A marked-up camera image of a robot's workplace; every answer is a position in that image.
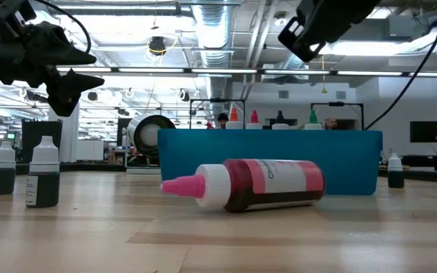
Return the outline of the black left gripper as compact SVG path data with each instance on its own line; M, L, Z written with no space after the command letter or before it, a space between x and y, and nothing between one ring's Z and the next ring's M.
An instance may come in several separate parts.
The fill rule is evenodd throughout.
M15 80L24 81L33 88L46 85L47 102L58 116L69 117L81 93L101 86L104 80L73 70L59 76L56 65L95 62L96 57L69 42L60 26L47 21L27 25L20 37L0 37L0 81L5 85L11 85Z

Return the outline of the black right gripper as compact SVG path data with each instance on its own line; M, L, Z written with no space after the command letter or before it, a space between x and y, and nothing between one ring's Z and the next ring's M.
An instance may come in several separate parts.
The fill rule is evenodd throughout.
M333 43L353 24L362 22L381 0L301 0L297 15L304 19L300 40Z

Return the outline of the green cap food coloring bottle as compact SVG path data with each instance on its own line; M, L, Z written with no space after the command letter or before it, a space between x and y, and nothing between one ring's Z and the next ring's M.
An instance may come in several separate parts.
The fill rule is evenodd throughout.
M319 123L318 118L316 116L316 112L314 110L310 111L309 122L304 125L304 130L322 130L323 126Z

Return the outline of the small white cap dark bottle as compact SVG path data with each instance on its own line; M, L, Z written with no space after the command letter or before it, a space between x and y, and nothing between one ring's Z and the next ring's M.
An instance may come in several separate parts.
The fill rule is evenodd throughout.
M9 141L0 145L0 195L14 192L16 177L16 152Z
M404 169L401 159L392 153L388 160L388 187L394 189L404 188Z
M26 181L25 206L49 208L57 206L60 187L58 147L51 136L42 136L33 148L33 157Z

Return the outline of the orange cap food coloring bottle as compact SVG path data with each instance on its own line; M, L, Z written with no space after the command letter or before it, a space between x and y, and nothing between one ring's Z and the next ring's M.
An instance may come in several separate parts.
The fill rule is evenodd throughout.
M241 130L244 128L242 121L238 120L237 109L235 107L231 108L229 120L225 124L227 130Z

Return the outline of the pink cap food coloring bottle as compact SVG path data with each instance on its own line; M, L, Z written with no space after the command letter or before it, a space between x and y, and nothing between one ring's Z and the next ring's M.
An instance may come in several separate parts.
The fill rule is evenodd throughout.
M310 161L228 159L165 180L161 191L193 198L204 209L238 213L312 205L324 195L325 178Z

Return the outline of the white cylindrical lamp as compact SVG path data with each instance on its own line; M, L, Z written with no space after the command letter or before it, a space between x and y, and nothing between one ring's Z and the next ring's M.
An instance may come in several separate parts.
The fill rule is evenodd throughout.
M142 155L148 158L158 158L158 131L160 129L175 129L175 125L163 115L138 116L128 124L127 138Z

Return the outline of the long ceiling light strip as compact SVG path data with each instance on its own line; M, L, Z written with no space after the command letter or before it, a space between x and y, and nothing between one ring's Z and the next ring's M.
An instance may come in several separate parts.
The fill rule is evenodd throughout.
M275 76L334 76L334 77L412 77L414 72L402 71L327 71L233 68L166 68L166 67L58 67L62 73L73 70L85 74L247 74Z

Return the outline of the blue plastic tray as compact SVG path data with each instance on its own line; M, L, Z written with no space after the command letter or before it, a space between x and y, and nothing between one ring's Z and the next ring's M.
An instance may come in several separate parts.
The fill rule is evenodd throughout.
M307 160L322 169L326 194L368 196L376 191L382 133L161 129L158 151L165 180L190 175L202 164L232 158Z

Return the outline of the black rig frame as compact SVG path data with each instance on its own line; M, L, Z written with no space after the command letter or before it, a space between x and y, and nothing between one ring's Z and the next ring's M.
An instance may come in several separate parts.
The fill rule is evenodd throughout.
M189 123L189 129L191 129L192 127L192 124L191 124L191 122L192 122L192 112L193 111L195 111L194 109L195 108L193 108L193 103L195 103L195 102L200 102L200 105L202 105L204 102L210 102L210 103L226 103L226 102L241 102L242 103L242 105L243 105L243 110L242 110L242 112L243 112L243 125L242 125L242 129L246 129L246 99L223 99L223 98L219 98L219 97L216 97L216 98L211 98L211 99L190 99L190 101L189 101L189 111L188 111L188 117L189 117L189 121L188 121L188 123Z
M341 102L341 101L337 101L337 102L312 102L312 103L310 103L310 110L314 110L314 107L316 105L327 105L328 107L344 107L346 105L348 105L348 106L356 105L360 108L361 130L366 129L365 118L364 118L364 104L363 103L352 103L352 102Z

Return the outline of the silver ribbed ceiling duct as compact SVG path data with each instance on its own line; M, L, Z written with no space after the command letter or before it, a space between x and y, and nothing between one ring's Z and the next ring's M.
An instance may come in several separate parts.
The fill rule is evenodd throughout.
M230 53L225 52L229 46L231 8L223 5L194 5L193 15L196 19L196 37L198 45L206 49L200 57L204 67L227 67Z

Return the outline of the black wall monitor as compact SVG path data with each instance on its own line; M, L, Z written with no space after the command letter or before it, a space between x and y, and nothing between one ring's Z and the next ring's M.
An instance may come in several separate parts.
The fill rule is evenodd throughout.
M411 121L411 143L437 143L437 121Z

